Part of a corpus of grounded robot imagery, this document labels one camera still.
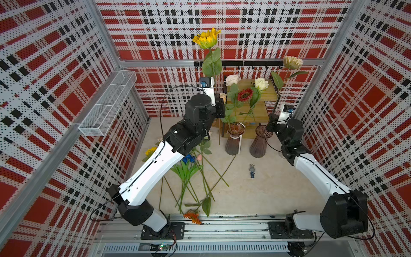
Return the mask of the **red gerbera flower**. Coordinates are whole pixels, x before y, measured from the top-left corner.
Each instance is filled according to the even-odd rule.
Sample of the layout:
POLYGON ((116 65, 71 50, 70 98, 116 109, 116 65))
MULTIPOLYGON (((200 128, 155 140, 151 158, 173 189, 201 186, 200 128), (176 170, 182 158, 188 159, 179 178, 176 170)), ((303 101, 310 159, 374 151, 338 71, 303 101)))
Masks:
POLYGON ((247 113, 243 114, 245 115, 245 117, 243 121, 241 122, 241 124, 245 125, 245 121, 248 116, 254 117, 254 109, 255 109, 256 104, 261 99, 261 95, 262 95, 261 91, 255 87, 247 88, 238 93, 237 100, 239 102, 243 102, 243 103, 247 102, 249 104, 249 110, 247 111, 247 113))

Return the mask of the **pale pink rose flower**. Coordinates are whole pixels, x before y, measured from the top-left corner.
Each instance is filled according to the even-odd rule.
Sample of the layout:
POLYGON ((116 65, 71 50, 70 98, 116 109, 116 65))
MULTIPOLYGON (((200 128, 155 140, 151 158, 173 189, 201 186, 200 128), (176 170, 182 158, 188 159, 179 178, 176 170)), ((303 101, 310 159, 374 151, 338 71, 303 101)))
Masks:
POLYGON ((229 132, 232 132, 231 125, 237 121, 235 111, 238 107, 237 96, 239 93, 238 83, 241 81, 239 75, 229 75, 226 78, 227 94, 226 94, 226 114, 225 123, 228 125, 229 132))

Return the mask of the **white rose flower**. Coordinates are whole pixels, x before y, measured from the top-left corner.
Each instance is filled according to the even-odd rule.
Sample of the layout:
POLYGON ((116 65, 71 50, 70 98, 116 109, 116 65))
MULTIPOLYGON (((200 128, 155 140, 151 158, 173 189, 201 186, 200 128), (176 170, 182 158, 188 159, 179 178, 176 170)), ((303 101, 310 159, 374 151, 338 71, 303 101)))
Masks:
POLYGON ((269 87, 269 82, 264 78, 258 78, 255 79, 252 87, 258 88, 263 93, 269 87))

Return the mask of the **cream gerbera flower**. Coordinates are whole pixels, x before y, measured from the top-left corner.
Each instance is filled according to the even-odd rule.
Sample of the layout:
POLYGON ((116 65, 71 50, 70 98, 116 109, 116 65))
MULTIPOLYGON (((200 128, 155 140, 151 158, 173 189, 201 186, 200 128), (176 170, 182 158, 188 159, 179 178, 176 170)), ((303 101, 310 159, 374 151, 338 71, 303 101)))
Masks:
POLYGON ((301 58, 295 56, 285 56, 283 58, 283 67, 281 69, 286 72, 285 76, 282 77, 279 72, 271 72, 270 79, 273 83, 275 92, 277 93, 277 101, 273 112, 275 112, 279 106, 279 102, 281 100, 281 89, 288 86, 294 78, 309 74, 308 71, 303 71, 301 69, 303 64, 304 61, 301 58))

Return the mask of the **orange gerbera flower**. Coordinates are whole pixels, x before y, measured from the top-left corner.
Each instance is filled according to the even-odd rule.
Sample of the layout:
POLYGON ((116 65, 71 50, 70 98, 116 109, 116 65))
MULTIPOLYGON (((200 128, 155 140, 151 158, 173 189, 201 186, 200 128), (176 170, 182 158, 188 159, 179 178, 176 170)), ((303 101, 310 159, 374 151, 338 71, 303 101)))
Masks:
MULTIPOLYGON (((232 159, 232 161, 229 163, 228 167, 226 168, 227 171, 231 167, 233 161, 235 160, 235 157, 236 156, 234 156, 234 158, 232 159)), ((202 208, 204 214, 206 214, 206 216, 209 217, 212 202, 213 202, 213 200, 211 198, 205 198, 205 196, 204 196, 202 199, 199 198, 199 202, 185 203, 184 204, 185 207, 195 207, 195 209, 189 209, 185 214, 183 214, 183 217, 184 218, 189 218, 194 224, 202 224, 202 222, 200 221, 199 210, 200 210, 200 208, 202 208)))

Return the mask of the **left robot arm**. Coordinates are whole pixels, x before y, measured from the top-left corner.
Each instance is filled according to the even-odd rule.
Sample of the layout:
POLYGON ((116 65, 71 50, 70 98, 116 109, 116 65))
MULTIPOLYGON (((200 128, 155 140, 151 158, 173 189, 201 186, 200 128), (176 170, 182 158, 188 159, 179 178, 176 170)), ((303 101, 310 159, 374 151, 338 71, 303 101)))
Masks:
POLYGON ((155 232, 164 230, 169 221, 147 201, 149 192, 208 136, 215 119, 225 117, 224 100, 218 94, 213 99, 197 94, 186 103, 185 109, 183 119, 170 127, 144 165, 123 184, 108 188, 121 217, 133 226, 143 224, 155 232))

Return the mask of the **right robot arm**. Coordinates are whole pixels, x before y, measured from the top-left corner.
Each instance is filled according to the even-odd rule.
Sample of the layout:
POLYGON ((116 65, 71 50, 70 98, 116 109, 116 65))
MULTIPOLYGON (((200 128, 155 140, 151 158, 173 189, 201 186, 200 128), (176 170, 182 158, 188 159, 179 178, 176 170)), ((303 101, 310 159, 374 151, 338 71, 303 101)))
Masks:
POLYGON ((324 232, 334 239, 355 238, 373 227, 368 218, 367 195, 351 190, 320 165, 302 143, 302 121, 271 113, 266 130, 277 136, 283 157, 316 187, 325 201, 319 214, 288 214, 285 223, 289 232, 310 230, 324 232))

